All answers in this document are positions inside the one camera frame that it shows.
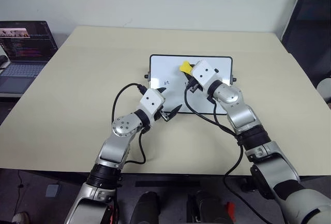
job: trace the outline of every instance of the whiteboard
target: whiteboard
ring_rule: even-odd
[[[149,58],[150,88],[166,87],[162,93],[165,97],[163,110],[170,112],[180,104],[183,104],[180,113],[192,113],[184,102],[184,90],[187,78],[179,70],[184,61],[196,64],[200,60],[206,60],[212,67],[219,70],[220,80],[230,85],[232,73],[232,58],[224,56],[183,56],[183,55],[151,55]],[[214,105],[209,102],[198,89],[194,93],[187,92],[187,101],[191,107],[202,114],[212,114]],[[217,114],[226,114],[225,110],[217,103]]]

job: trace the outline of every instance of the electrical cable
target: electrical cable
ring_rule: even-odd
[[[17,186],[18,188],[18,196],[17,196],[17,200],[16,200],[16,205],[15,205],[15,210],[14,210],[14,214],[13,216],[16,214],[17,212],[17,207],[18,207],[18,204],[19,204],[19,200],[20,200],[20,189],[23,188],[23,181],[22,181],[22,178],[20,176],[20,170],[17,170],[17,176],[19,177],[20,179],[20,184]]]
[[[126,90],[128,87],[130,86],[137,86],[137,87],[140,87],[142,86],[141,84],[139,83],[129,83],[128,85],[124,86],[124,88],[122,88],[118,93],[117,93],[117,96],[115,97],[115,100],[114,100],[114,103],[113,103],[113,109],[112,109],[112,123],[114,122],[114,115],[115,115],[115,107],[116,107],[116,103],[117,103],[117,100],[119,98],[119,96],[122,94],[122,92],[124,90]]]
[[[113,204],[113,214],[111,216],[110,219],[110,224],[118,224],[119,221],[119,206],[118,206],[118,202],[117,202],[117,191],[114,195],[113,198],[114,204]]]
[[[223,125],[221,125],[221,124],[218,122],[218,120],[217,120],[217,116],[216,116],[216,108],[217,108],[217,104],[216,104],[216,102],[214,101],[214,110],[213,110],[213,114],[214,114],[215,122],[219,125],[219,128],[222,129],[224,132],[227,132],[227,133],[229,133],[229,134],[231,134],[232,136],[235,137],[236,134],[235,134],[230,128],[228,128],[228,127],[226,127],[226,126],[223,126]]]
[[[217,116],[216,116],[216,102],[214,103],[214,119],[215,119],[215,122],[218,123],[218,120],[217,120]],[[243,203],[245,203],[261,220],[263,220],[265,223],[267,224],[272,224],[271,222],[269,222],[267,219],[265,219],[262,215],[260,215],[256,210],[255,208],[253,208],[241,195],[239,195],[235,190],[231,189],[230,186],[227,184],[226,182],[226,179],[227,177],[230,175],[230,173],[232,171],[234,171],[238,165],[240,164],[240,162],[242,161],[242,158],[243,158],[243,155],[244,155],[244,148],[243,148],[243,145],[240,145],[240,155],[239,155],[239,158],[237,160],[237,162],[234,164],[234,166],[229,169],[224,177],[223,177],[223,183],[225,185],[225,187],[232,193],[234,194],[236,197],[238,197]]]
[[[140,134],[139,134],[139,148],[140,148],[140,151],[141,151],[141,155],[143,156],[143,161],[142,162],[139,162],[139,161],[134,161],[134,160],[127,160],[125,161],[125,163],[136,163],[138,165],[143,165],[146,163],[146,156],[145,156],[145,153],[144,153],[144,149],[143,149],[143,146],[141,144],[141,137],[143,136],[143,132],[141,131]]]
[[[187,91],[188,91],[188,87],[186,87],[186,88],[185,88],[185,91],[184,91],[184,102],[185,102],[186,106],[189,108],[189,110],[191,110],[194,114],[196,114],[196,115],[199,116],[200,118],[204,119],[205,121],[207,121],[207,122],[209,122],[209,123],[212,123],[212,124],[218,126],[218,127],[219,127],[220,129],[222,129],[224,132],[226,132],[226,133],[228,133],[228,134],[230,134],[230,135],[232,135],[232,136],[234,136],[234,137],[236,136],[236,134],[235,134],[232,130],[228,129],[226,126],[223,126],[223,125],[221,125],[221,124],[219,124],[219,123],[213,122],[212,120],[208,119],[207,117],[203,116],[202,114],[200,114],[200,113],[198,113],[196,110],[194,110],[194,109],[190,106],[190,104],[188,103],[188,101],[187,101]]]
[[[115,97],[115,100],[114,100],[114,103],[113,103],[113,109],[112,109],[112,123],[114,122],[114,118],[115,118],[115,108],[116,108],[116,103],[117,103],[117,100],[119,98],[119,96],[121,95],[121,93],[126,90],[128,87],[131,87],[131,86],[137,86],[139,91],[142,92],[142,87],[144,87],[143,85],[139,84],[139,83],[129,83],[128,85],[124,86],[119,92],[118,94],[116,95]],[[139,138],[138,138],[138,143],[139,143],[139,148],[140,148],[140,152],[141,152],[141,155],[143,156],[143,161],[142,162],[139,162],[139,161],[134,161],[134,160],[127,160],[125,161],[125,163],[136,163],[138,165],[143,165],[146,163],[146,156],[145,156],[145,153],[144,153],[144,149],[143,149],[143,146],[141,144],[141,137],[143,135],[143,131],[140,132],[139,134]]]

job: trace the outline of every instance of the yellow sponge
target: yellow sponge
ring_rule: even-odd
[[[190,66],[190,63],[188,61],[184,61],[183,64],[179,67],[179,70],[191,75],[192,66]]]

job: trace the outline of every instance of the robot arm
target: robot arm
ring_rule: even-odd
[[[129,154],[130,142],[136,133],[147,132],[159,118],[169,121],[182,106],[176,107],[169,114],[164,113],[162,107],[165,98],[161,93],[165,89],[144,89],[137,110],[114,120],[111,135],[105,140],[65,224],[110,223],[112,211],[109,205],[113,201],[116,211],[118,179]]]
[[[289,223],[330,223],[331,200],[300,184],[294,167],[244,103],[241,90],[222,83],[218,70],[206,61],[193,68],[184,62],[180,70],[191,76],[188,87],[192,92],[202,89],[207,99],[218,101],[226,110],[238,144],[243,145],[248,160],[253,162],[250,171],[261,195],[275,199]]]

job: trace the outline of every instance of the laptop keyboard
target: laptop keyboard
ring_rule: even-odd
[[[0,76],[6,77],[29,77],[35,78],[43,69],[44,65],[17,65],[10,64]]]

